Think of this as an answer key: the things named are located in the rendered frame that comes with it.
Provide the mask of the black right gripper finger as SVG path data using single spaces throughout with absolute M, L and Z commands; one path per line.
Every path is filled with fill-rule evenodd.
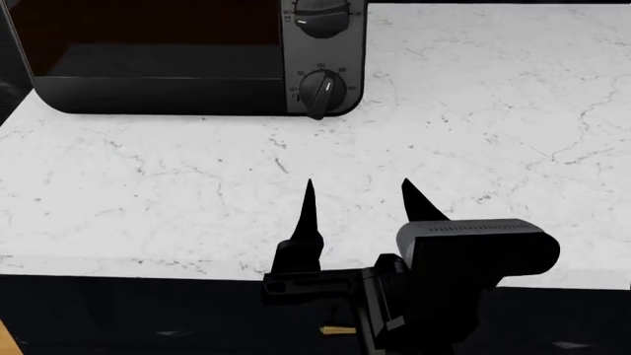
M 320 272 L 324 240 L 318 231 L 316 194 L 308 179 L 301 214 L 291 238 L 277 246 L 271 274 Z
M 410 181 L 401 184 L 404 209 L 409 222 L 449 221 L 434 204 Z

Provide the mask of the black temperature knob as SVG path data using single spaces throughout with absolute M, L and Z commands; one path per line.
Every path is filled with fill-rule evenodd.
M 304 77 L 299 86 L 299 96 L 306 106 L 307 117 L 322 120 L 332 110 L 339 108 L 346 98 L 347 86 L 341 76 L 331 70 L 316 70 Z

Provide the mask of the black toaster oven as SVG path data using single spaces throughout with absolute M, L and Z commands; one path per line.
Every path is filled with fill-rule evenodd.
M 286 114 L 262 116 L 307 116 L 307 108 L 299 96 L 299 86 L 305 76 L 322 69 L 337 73 L 347 86 L 342 105 L 329 111 L 325 117 L 346 114 L 359 104 L 365 77 L 368 0 L 348 1 L 351 11 L 349 29 L 335 37 L 317 39 L 309 37 L 294 24 L 296 0 L 279 0 L 288 111 Z

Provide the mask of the dark glass oven door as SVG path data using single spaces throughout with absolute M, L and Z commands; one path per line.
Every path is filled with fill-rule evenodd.
M 2 0 L 37 95 L 72 114 L 286 114 L 279 0 Z

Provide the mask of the black round timer knob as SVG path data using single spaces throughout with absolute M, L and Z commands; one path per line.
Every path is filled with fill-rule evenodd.
M 294 24 L 309 37 L 326 39 L 349 29 L 348 0 L 296 0 Z

